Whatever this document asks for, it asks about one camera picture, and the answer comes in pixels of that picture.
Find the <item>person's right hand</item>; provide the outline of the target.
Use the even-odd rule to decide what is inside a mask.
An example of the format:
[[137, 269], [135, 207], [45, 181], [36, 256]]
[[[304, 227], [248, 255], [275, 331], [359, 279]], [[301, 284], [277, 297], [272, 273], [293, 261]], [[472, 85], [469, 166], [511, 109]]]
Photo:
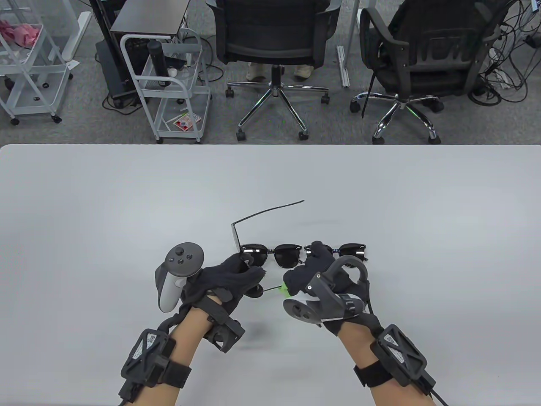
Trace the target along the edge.
[[324, 326], [334, 335], [346, 322], [367, 327], [373, 337], [384, 331], [372, 311], [368, 270], [353, 255], [336, 259], [315, 241], [310, 257], [287, 271], [283, 282], [289, 294], [283, 308], [298, 321]]

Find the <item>person's left hand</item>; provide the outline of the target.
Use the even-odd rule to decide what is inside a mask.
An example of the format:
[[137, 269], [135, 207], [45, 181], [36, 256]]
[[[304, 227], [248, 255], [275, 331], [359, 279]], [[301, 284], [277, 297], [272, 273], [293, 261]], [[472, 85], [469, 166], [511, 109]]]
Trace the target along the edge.
[[222, 307], [231, 314], [242, 297], [259, 286], [266, 274], [260, 266], [247, 266], [249, 259], [245, 253], [235, 253], [221, 264], [203, 268], [189, 277], [182, 289], [178, 312], [185, 314], [210, 292], [219, 292]]

